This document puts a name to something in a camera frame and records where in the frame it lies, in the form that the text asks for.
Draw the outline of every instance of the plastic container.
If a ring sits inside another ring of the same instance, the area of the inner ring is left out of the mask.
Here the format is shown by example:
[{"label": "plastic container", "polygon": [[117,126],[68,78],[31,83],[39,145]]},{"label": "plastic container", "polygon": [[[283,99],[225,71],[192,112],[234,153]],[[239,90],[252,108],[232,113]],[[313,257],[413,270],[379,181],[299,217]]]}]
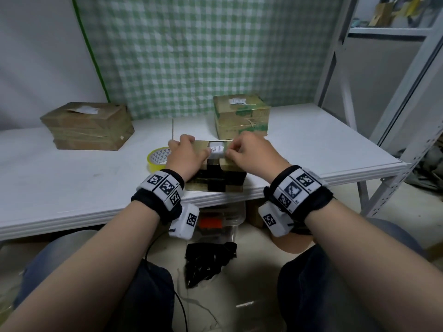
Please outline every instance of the plastic container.
[{"label": "plastic container", "polygon": [[200,209],[193,242],[234,242],[238,226],[246,219],[244,201]]}]

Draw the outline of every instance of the tape roll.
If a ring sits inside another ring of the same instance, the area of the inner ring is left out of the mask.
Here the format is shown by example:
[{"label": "tape roll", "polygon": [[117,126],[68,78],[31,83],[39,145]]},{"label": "tape roll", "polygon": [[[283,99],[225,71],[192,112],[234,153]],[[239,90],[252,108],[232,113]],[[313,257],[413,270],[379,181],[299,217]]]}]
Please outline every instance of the tape roll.
[{"label": "tape roll", "polygon": [[168,147],[152,150],[147,156],[149,171],[154,173],[158,170],[164,169],[166,166],[166,160],[170,153],[171,150]]}]

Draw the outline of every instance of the wire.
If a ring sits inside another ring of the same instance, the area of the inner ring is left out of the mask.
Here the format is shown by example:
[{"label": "wire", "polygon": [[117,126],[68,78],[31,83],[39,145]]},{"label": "wire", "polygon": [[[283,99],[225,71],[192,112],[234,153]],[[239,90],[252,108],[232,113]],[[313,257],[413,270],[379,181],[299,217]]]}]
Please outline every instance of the wire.
[{"label": "wire", "polygon": [[[163,232],[162,234],[160,234],[159,236],[157,236],[157,237],[151,242],[151,244],[149,245],[149,247],[148,247],[147,250],[146,250],[146,254],[144,255],[144,259],[145,259],[146,261],[147,261],[147,254],[148,254],[149,250],[151,249],[152,245],[153,245],[153,244],[154,244],[154,243],[155,243],[155,242],[156,242],[161,236],[163,236],[163,235],[166,234],[166,233],[168,233],[168,232],[167,232],[167,231],[166,231],[166,232]],[[150,273],[149,268],[147,267],[147,264],[145,264],[145,266],[146,266],[146,270],[147,270],[147,272]],[[169,284],[166,283],[166,281],[165,281],[164,279],[162,279],[161,277],[157,277],[157,279],[162,280],[162,282],[164,282],[165,284],[167,284],[167,285],[169,286]],[[182,303],[182,300],[180,299],[179,294],[176,293],[176,291],[175,291],[175,289],[174,289],[174,283],[172,284],[172,291],[174,291],[174,295],[177,297],[177,299],[179,300],[180,306],[182,307],[183,316],[185,317],[185,327],[186,327],[186,332],[188,332],[188,321],[187,321],[187,319],[186,319],[185,307],[183,306],[183,303]]]}]

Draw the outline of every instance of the box with green tape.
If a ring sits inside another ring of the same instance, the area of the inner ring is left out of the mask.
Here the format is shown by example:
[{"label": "box with green tape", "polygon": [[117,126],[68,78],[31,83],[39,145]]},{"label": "box with green tape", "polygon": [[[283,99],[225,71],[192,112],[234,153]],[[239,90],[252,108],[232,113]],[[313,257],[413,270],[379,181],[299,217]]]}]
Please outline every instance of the box with green tape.
[{"label": "box with green tape", "polygon": [[71,102],[40,119],[52,133],[57,149],[119,150],[134,133],[123,104]]},{"label": "box with green tape", "polygon": [[198,172],[186,184],[188,191],[243,192],[246,172],[224,157],[228,141],[194,141],[196,152],[210,147],[211,155],[202,163]]},{"label": "box with green tape", "polygon": [[268,134],[271,107],[256,94],[215,96],[215,126],[221,140],[234,139],[244,130]]}]

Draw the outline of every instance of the white table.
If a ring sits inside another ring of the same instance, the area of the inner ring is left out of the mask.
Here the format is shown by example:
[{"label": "white table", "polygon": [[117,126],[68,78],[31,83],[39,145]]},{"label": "white table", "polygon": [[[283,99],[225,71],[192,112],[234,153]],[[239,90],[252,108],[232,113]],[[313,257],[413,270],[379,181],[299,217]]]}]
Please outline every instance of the white table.
[{"label": "white table", "polygon": [[[149,175],[150,151],[182,133],[217,139],[212,115],[133,124],[118,151],[57,150],[45,127],[0,132],[0,240],[105,223]],[[394,176],[406,165],[313,104],[272,108],[267,138],[331,185]],[[186,191],[183,201],[205,207],[260,198],[264,186],[247,175],[243,193]]]}]

